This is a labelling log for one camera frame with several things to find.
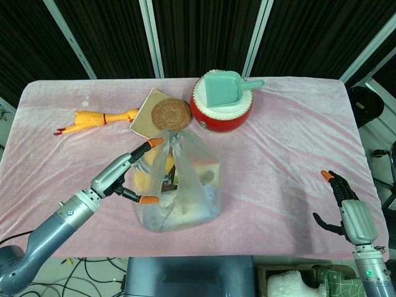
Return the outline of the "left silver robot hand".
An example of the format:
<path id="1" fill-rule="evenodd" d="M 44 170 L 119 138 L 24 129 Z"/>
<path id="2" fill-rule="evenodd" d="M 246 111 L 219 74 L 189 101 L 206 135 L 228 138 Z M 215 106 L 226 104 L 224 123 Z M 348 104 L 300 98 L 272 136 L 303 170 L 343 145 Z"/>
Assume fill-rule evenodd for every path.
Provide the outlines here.
<path id="1" fill-rule="evenodd" d="M 90 188 L 100 196 L 101 199 L 114 193 L 139 204 L 157 204 L 159 198 L 156 196 L 137 195 L 134 191 L 123 186 L 125 173 L 137 162 L 144 153 L 163 142 L 162 138 L 149 139 L 131 153 L 125 153 L 113 160 L 102 172 L 96 175 Z"/>

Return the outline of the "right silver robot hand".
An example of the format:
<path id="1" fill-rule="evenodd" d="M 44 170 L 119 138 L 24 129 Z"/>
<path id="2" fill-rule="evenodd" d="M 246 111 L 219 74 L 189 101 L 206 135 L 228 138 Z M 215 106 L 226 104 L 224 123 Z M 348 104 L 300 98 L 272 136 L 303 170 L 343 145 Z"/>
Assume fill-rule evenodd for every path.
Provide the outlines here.
<path id="1" fill-rule="evenodd" d="M 330 184 L 341 215 L 340 225 L 328 224 L 318 213 L 313 213 L 316 223 L 324 230 L 344 236 L 355 245 L 372 244 L 378 233 L 368 206 L 358 198 L 346 179 L 333 171 L 321 171 L 322 177 Z"/>

